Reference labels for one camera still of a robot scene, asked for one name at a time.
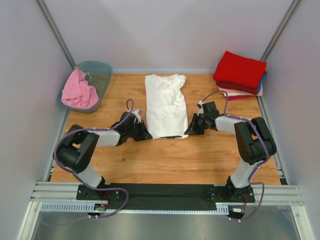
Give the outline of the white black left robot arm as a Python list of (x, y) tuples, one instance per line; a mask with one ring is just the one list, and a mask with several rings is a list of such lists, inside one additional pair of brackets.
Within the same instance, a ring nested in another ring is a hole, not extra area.
[(74, 124), (58, 144), (55, 152), (57, 162), (81, 182), (76, 197), (78, 200), (106, 200), (110, 192), (105, 189), (105, 179), (90, 164), (96, 148), (117, 147), (128, 139), (140, 142), (153, 138), (141, 118), (141, 112), (140, 109), (123, 112), (120, 121), (110, 128), (83, 128)]

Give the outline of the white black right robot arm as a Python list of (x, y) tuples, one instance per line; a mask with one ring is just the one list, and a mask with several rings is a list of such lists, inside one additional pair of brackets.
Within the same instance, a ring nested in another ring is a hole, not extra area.
[(262, 117), (247, 119), (220, 114), (213, 101), (201, 101), (197, 107), (199, 111), (193, 115), (184, 132), (186, 135), (203, 135), (207, 129), (235, 135), (240, 160), (221, 195), (236, 202), (249, 193), (252, 177), (258, 168), (277, 152), (273, 136)]

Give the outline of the white t shirt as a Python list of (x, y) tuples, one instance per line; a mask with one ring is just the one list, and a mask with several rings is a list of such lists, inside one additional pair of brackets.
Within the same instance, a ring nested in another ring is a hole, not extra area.
[(187, 138), (188, 114), (181, 88), (185, 75), (145, 76), (146, 126), (153, 139)]

